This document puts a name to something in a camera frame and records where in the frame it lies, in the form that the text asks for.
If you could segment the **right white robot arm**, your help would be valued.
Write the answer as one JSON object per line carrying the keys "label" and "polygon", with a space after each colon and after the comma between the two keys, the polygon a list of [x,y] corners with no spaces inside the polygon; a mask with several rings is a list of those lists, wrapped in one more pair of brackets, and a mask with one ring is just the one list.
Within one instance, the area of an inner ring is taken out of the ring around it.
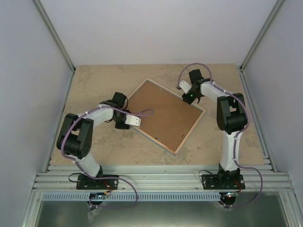
{"label": "right white robot arm", "polygon": [[216,122],[223,132],[223,154],[217,174],[207,172],[201,175],[204,189],[241,189],[244,181],[241,175],[238,157],[242,131],[249,124],[247,109],[242,93],[231,93],[219,87],[211,79],[202,77],[199,69],[189,72],[190,83],[178,81],[178,89],[184,94],[187,104],[208,97],[216,105]]}

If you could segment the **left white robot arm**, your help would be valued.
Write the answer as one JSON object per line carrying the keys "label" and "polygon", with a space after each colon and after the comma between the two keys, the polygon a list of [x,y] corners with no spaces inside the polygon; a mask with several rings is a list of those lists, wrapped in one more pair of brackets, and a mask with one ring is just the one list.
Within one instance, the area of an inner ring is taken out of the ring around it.
{"label": "left white robot arm", "polygon": [[98,189],[103,185],[103,169],[93,158],[90,149],[92,146],[93,129],[103,122],[115,122],[115,128],[128,130],[125,123],[126,113],[130,111],[126,95],[115,92],[112,99],[101,102],[100,105],[84,114],[69,113],[65,116],[56,147],[62,155],[75,162],[81,172],[88,176],[87,183]]}

